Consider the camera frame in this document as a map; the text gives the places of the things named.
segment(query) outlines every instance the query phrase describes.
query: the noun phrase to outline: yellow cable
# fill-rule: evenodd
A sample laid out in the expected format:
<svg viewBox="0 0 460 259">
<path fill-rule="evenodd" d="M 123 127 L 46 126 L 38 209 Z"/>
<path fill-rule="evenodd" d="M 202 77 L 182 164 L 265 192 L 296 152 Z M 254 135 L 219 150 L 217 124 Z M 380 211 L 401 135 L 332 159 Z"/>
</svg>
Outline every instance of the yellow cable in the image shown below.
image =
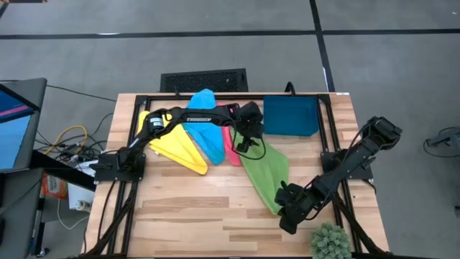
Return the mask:
<svg viewBox="0 0 460 259">
<path fill-rule="evenodd" d="M 51 146 L 50 148 L 48 148 L 48 150 L 46 150 L 43 154 L 48 155 L 48 154 L 52 151 L 52 149 L 55 148 L 56 144 L 59 143 L 59 140 L 61 139 L 61 137 L 63 137 L 63 135 L 64 135 L 67 131 L 73 130 L 73 129 L 78 129 L 78 128 L 82 129 L 82 130 L 85 132 L 85 138 L 83 139 L 83 141 L 82 141 L 80 147 L 77 149 L 77 153 L 79 153 L 79 152 L 81 151 L 81 147 L 85 144 L 86 139 L 88 138 L 88 132 L 86 131 L 85 126 L 82 126 L 82 125 L 74 125 L 74 126 L 68 127 L 67 129 L 64 129 L 64 131 L 62 131 L 62 132 L 59 134 L 59 136 L 57 136 L 57 139 L 56 139 L 56 141 L 52 144 L 52 146 Z"/>
</svg>

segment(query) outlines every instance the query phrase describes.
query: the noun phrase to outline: pink cloth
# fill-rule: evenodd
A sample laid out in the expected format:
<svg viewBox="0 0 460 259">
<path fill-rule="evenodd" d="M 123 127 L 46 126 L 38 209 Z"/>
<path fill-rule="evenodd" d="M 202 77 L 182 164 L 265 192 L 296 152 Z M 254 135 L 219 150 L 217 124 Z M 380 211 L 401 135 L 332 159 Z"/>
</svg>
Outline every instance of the pink cloth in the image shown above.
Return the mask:
<svg viewBox="0 0 460 259">
<path fill-rule="evenodd" d="M 222 136 L 224 137 L 225 155 L 227 156 L 227 159 L 230 161 L 230 164 L 232 164 L 233 166 L 241 166 L 242 161 L 239 159 L 239 155 L 231 150 L 233 140 L 231 138 L 230 127 L 222 127 Z"/>
</svg>

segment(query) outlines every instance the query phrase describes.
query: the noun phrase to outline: orange bag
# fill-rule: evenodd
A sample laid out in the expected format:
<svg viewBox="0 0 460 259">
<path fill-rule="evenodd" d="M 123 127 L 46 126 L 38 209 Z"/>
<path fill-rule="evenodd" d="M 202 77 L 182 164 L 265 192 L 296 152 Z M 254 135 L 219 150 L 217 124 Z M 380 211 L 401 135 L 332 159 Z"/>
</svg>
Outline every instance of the orange bag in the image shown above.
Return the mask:
<svg viewBox="0 0 460 259">
<path fill-rule="evenodd" d="M 46 173 L 44 175 L 42 179 L 42 194 L 58 199 L 66 199 L 68 193 L 66 182 L 57 177 L 49 176 Z"/>
</svg>

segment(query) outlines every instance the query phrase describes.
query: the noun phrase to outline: wooden plank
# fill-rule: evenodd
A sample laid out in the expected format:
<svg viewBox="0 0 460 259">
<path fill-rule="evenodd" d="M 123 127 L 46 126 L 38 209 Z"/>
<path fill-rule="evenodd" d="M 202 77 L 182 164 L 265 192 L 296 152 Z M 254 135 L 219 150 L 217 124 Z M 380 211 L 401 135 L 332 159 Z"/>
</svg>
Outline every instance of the wooden plank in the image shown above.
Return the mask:
<svg viewBox="0 0 460 259">
<path fill-rule="evenodd" d="M 241 94 L 247 94 L 248 100 L 238 101 L 240 105 L 250 101 L 251 94 L 256 93 Z M 126 146 L 135 96 L 119 95 L 108 150 Z M 340 144 L 346 148 L 358 130 L 351 99 L 347 95 L 330 96 Z M 153 101 L 151 110 L 186 106 L 187 103 Z M 257 103 L 262 108 L 262 101 Z M 323 107 L 326 135 L 331 140 L 325 111 Z M 322 173 L 318 134 L 312 137 L 266 135 L 264 140 L 288 157 L 290 182 L 306 185 Z M 279 228 L 279 217 L 265 207 L 244 168 L 235 168 L 228 162 L 214 166 L 202 153 L 209 170 L 205 176 L 200 176 L 155 155 L 149 148 L 145 153 L 147 167 L 137 194 L 129 256 L 309 256 L 311 232 L 324 222 L 334 222 L 334 213 L 328 205 L 316 219 L 299 224 L 296 235 L 289 235 Z M 99 184 L 96 189 L 86 235 L 88 247 L 96 243 L 102 206 L 110 184 Z M 361 181 L 351 180 L 349 185 L 357 219 L 377 245 L 387 249 L 373 189 Z M 118 184 L 109 197 L 103 233 L 112 220 L 117 191 Z M 119 229 L 118 251 L 124 225 Z"/>
</svg>

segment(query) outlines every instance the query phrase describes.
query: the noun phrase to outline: green cloth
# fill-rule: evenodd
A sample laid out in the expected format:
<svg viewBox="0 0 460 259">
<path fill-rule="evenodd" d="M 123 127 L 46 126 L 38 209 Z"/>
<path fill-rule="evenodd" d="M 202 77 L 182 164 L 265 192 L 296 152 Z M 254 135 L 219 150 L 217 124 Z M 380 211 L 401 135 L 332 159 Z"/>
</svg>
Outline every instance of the green cloth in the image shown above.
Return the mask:
<svg viewBox="0 0 460 259">
<path fill-rule="evenodd" d="M 237 133 L 235 147 L 241 143 L 243 137 Z M 247 153 L 249 158 L 260 158 L 264 153 L 264 146 L 261 140 L 253 139 L 259 146 L 252 145 Z M 273 214 L 277 214 L 281 206 L 275 203 L 275 194 L 281 188 L 281 181 L 288 182 L 289 161 L 285 155 L 274 149 L 265 142 L 266 153 L 262 159 L 251 160 L 240 155 L 243 166 L 252 184 L 256 188 L 260 198 L 267 205 Z"/>
</svg>

